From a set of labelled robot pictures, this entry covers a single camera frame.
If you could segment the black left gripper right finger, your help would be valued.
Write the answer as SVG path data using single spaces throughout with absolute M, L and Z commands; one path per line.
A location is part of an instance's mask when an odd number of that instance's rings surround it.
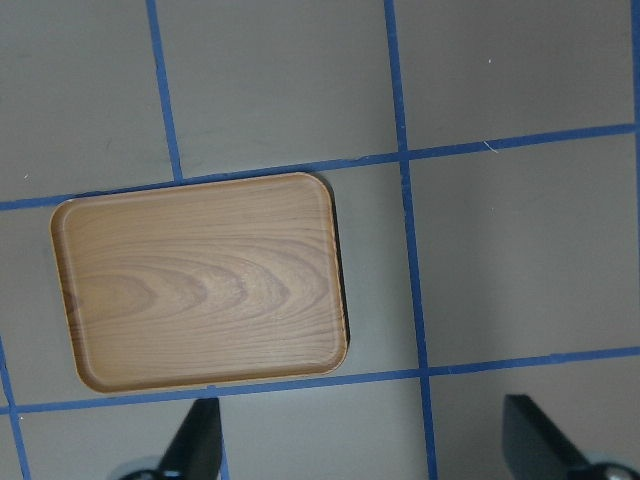
M 527 395 L 502 406 L 502 453 L 515 479 L 618 479 L 620 466 L 590 461 Z

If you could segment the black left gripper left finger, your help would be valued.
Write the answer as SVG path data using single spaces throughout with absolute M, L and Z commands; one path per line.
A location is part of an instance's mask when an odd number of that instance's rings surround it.
M 191 406 L 157 467 L 159 479 L 214 480 L 222 463 L 222 428 L 217 398 Z

